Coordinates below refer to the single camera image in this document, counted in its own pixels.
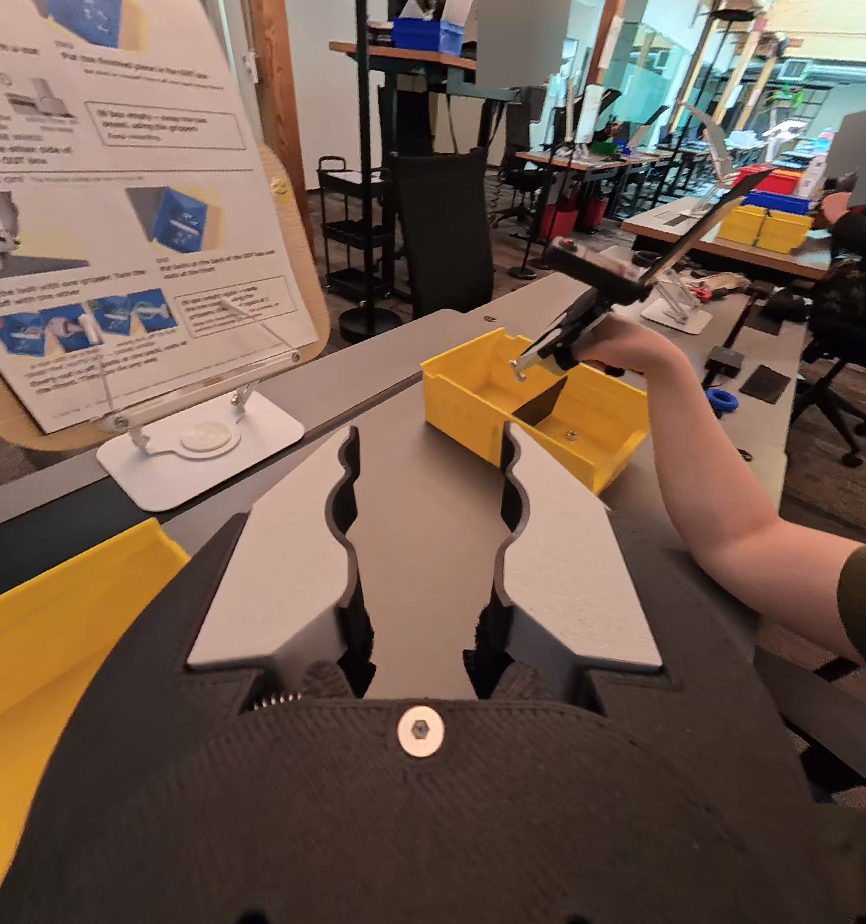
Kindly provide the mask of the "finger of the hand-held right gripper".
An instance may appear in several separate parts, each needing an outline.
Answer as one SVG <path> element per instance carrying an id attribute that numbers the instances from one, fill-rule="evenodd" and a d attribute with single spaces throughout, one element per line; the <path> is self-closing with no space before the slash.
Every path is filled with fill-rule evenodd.
<path id="1" fill-rule="evenodd" d="M 541 366 L 549 372 L 569 372 L 575 367 L 574 344 L 575 334 L 543 338 L 528 346 L 517 359 L 528 358 L 529 370 Z"/>
<path id="2" fill-rule="evenodd" d="M 576 342 L 586 331 L 599 322 L 599 291 L 587 289 L 557 317 L 542 336 L 536 347 L 557 347 Z"/>

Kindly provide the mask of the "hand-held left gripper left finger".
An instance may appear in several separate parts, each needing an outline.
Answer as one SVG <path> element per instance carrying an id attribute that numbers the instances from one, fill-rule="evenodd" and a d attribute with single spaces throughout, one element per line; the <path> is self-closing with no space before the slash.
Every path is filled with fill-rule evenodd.
<path id="1" fill-rule="evenodd" d="M 283 692 L 336 664 L 354 696 L 374 679 L 374 630 L 357 552 L 360 435 L 333 433 L 251 506 L 189 652 L 196 671 L 255 667 Z"/>

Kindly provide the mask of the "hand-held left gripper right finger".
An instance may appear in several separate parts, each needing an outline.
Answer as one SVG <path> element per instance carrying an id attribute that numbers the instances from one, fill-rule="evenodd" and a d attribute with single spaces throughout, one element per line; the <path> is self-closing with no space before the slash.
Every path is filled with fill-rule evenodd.
<path id="1" fill-rule="evenodd" d="M 607 507 L 521 425 L 501 435 L 492 591 L 465 670 L 478 699 L 511 664 L 552 699 L 577 699 L 589 671 L 659 676 L 664 663 Z"/>

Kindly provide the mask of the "yellow bin with dark divider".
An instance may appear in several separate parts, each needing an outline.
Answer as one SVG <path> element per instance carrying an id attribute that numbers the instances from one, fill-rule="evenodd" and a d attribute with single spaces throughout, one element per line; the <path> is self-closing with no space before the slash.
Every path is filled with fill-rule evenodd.
<path id="1" fill-rule="evenodd" d="M 505 425 L 518 424 L 600 495 L 650 432 L 647 395 L 587 365 L 563 376 L 537 366 L 520 383 L 509 363 L 530 344 L 499 328 L 424 362 L 426 421 L 496 467 Z"/>

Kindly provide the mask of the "plain yellow plastic bin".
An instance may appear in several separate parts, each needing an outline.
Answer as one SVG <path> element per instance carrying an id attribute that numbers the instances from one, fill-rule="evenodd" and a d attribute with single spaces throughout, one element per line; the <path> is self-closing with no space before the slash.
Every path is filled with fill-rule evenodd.
<path id="1" fill-rule="evenodd" d="M 189 560 L 149 519 L 0 595 L 0 885 L 75 707 Z"/>

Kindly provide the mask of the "person's right forearm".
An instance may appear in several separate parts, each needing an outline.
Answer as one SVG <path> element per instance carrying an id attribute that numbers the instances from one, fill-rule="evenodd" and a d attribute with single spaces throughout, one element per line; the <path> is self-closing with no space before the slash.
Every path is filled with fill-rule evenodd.
<path id="1" fill-rule="evenodd" d="M 838 600 L 859 543 L 777 514 L 680 350 L 649 360 L 644 376 L 660 492 L 693 560 L 758 616 L 866 667 Z"/>

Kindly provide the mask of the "person's right hand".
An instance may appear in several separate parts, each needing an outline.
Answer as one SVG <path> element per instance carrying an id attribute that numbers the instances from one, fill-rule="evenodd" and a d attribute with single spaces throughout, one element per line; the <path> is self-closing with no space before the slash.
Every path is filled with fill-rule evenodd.
<path id="1" fill-rule="evenodd" d="M 614 313 L 586 331 L 571 353 L 579 363 L 623 369 L 648 382 L 684 367 L 692 368 L 681 350 L 664 335 Z"/>

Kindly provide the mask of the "white metal document stand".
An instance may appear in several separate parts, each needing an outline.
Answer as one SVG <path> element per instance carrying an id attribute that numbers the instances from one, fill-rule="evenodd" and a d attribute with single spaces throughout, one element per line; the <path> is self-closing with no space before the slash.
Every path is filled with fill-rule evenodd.
<path id="1" fill-rule="evenodd" d="M 318 333 L 306 308 L 289 298 L 286 280 L 267 294 L 289 306 L 260 307 L 252 285 L 213 290 L 214 307 L 267 339 L 265 355 L 237 359 L 228 371 L 130 406 L 98 425 L 110 438 L 97 452 L 106 473 L 141 510 L 173 510 L 298 444 L 305 426 L 259 392 L 268 379 L 297 369 Z"/>

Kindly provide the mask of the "black square pad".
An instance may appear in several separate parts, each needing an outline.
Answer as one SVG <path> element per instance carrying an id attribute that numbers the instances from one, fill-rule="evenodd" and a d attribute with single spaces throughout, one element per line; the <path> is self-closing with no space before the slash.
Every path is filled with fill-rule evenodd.
<path id="1" fill-rule="evenodd" d="M 792 379 L 766 365 L 758 366 L 739 387 L 738 395 L 774 406 L 782 399 Z"/>

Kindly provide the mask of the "blue plastic bin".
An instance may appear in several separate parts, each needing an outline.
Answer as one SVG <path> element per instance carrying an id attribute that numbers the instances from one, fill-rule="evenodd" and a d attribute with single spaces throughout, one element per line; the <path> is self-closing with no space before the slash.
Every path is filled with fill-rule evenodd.
<path id="1" fill-rule="evenodd" d="M 807 215 L 813 208 L 812 201 L 791 194 L 754 189 L 741 202 L 774 213 Z"/>
<path id="2" fill-rule="evenodd" d="M 459 56 L 464 34 L 463 25 L 448 20 L 422 17 L 393 18 L 393 44 L 403 50 Z"/>

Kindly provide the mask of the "red plastic bin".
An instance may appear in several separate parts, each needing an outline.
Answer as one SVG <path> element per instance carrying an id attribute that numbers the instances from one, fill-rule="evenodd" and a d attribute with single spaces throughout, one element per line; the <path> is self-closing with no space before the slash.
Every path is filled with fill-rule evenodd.
<path id="1" fill-rule="evenodd" d="M 780 195 L 794 195 L 802 180 L 803 172 L 790 168 L 776 168 L 767 170 L 766 165 L 742 167 L 731 185 L 737 186 L 749 177 L 759 178 L 758 184 L 753 187 L 755 191 L 763 191 Z"/>

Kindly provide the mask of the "black utility cart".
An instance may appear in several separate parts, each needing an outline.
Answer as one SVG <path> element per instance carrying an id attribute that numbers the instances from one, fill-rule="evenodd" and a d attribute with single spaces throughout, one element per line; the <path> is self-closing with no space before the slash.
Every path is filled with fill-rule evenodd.
<path id="1" fill-rule="evenodd" d="M 343 156 L 325 155 L 318 159 L 317 177 L 325 285 L 330 293 L 359 303 L 367 287 L 362 171 L 350 169 Z"/>

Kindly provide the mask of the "instruction sheet on wooden board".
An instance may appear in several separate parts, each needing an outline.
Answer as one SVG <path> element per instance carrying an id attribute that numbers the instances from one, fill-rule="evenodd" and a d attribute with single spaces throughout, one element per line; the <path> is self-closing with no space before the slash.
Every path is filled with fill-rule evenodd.
<path id="1" fill-rule="evenodd" d="M 0 438 L 77 451 L 316 359 L 330 319 L 223 2 L 0 2 Z"/>

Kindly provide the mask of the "wooden shelf with black frame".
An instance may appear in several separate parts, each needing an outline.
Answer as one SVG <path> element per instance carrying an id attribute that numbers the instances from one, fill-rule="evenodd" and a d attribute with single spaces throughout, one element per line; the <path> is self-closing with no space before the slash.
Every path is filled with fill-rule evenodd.
<path id="1" fill-rule="evenodd" d="M 529 103 L 534 88 L 486 89 L 479 86 L 475 77 L 476 62 L 459 54 L 445 52 L 399 49 L 391 45 L 368 45 L 367 73 L 383 76 L 379 96 L 368 102 L 357 95 L 358 135 L 362 136 L 363 121 L 379 119 L 376 130 L 369 128 L 372 140 L 381 139 L 381 160 L 372 161 L 373 166 L 385 168 L 397 151 L 397 79 L 399 77 L 422 78 L 432 94 L 454 98 L 478 99 L 482 101 L 475 147 L 488 149 L 494 141 L 499 118 L 511 105 Z"/>

